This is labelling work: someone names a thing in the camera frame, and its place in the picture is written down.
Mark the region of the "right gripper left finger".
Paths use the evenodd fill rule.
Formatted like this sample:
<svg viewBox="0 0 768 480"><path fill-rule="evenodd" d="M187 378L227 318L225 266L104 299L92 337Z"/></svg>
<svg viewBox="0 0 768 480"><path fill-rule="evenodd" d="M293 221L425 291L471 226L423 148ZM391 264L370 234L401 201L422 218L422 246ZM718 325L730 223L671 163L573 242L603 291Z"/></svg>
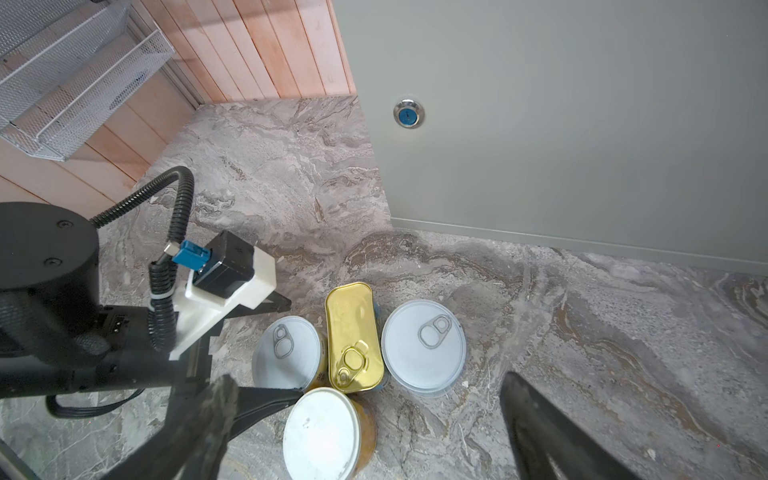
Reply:
<svg viewBox="0 0 768 480"><path fill-rule="evenodd" d="M225 375L178 418L104 475L106 479L216 479L237 410L239 387Z"/></svg>

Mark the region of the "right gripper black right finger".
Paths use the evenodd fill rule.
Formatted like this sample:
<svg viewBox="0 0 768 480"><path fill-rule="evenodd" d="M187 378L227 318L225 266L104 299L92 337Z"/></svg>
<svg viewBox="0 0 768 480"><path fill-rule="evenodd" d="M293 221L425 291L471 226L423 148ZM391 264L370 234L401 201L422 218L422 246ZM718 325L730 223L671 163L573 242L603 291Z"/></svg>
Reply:
<svg viewBox="0 0 768 480"><path fill-rule="evenodd" d="M499 400L521 479L637 477L518 373L504 375Z"/></svg>

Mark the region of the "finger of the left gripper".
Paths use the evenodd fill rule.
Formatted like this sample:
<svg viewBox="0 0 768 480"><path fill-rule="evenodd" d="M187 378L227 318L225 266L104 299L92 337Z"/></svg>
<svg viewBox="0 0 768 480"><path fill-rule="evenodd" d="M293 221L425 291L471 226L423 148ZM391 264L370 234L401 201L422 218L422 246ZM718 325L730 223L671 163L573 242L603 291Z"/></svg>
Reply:
<svg viewBox="0 0 768 480"><path fill-rule="evenodd" d="M294 405L303 396L300 389L242 387L230 438L236 438L260 421Z"/></svg>

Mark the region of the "yellow label can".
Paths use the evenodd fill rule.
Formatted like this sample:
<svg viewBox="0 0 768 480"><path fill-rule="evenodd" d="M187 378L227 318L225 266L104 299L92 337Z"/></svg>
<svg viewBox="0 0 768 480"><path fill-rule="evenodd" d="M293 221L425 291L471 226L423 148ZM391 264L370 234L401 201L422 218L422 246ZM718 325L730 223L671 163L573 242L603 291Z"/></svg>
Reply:
<svg viewBox="0 0 768 480"><path fill-rule="evenodd" d="M286 316L262 334L252 356L257 388L301 389L327 385L327 339L308 320Z"/></svg>

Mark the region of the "small brown white-lid can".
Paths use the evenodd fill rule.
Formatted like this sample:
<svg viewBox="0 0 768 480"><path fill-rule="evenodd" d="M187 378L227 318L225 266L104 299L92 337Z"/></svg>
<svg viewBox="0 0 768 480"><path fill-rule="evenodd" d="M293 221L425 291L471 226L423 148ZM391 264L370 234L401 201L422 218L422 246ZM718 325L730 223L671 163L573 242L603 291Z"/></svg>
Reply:
<svg viewBox="0 0 768 480"><path fill-rule="evenodd" d="M373 414L342 392L319 387L291 408L283 431L283 458L293 479L353 479L377 445Z"/></svg>

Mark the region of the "blue label can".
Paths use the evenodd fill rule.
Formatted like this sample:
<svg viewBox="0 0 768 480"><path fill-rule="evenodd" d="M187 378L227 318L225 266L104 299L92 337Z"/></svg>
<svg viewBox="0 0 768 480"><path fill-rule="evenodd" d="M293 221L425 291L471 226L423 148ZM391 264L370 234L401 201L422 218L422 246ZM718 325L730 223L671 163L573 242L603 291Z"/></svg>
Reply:
<svg viewBox="0 0 768 480"><path fill-rule="evenodd" d="M407 301L389 315L381 350L391 376L421 396L447 392L467 360L467 340L457 317L426 299Z"/></svg>

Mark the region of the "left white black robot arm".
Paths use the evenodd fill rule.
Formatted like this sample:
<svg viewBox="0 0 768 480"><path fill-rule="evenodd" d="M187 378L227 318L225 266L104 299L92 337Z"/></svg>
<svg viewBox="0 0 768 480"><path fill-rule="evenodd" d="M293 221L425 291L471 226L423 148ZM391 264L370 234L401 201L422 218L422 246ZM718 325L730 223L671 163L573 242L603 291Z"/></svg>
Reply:
<svg viewBox="0 0 768 480"><path fill-rule="evenodd" d="M167 246L149 270L145 307L99 299L98 229L124 215L117 205L93 219L53 205L1 206L1 394L41 397L60 419L111 413L71 407L65 394L170 389L168 418L189 412L209 384L208 348L226 319L286 312L273 259L230 232L205 247L186 240L191 204L172 210Z"/></svg>

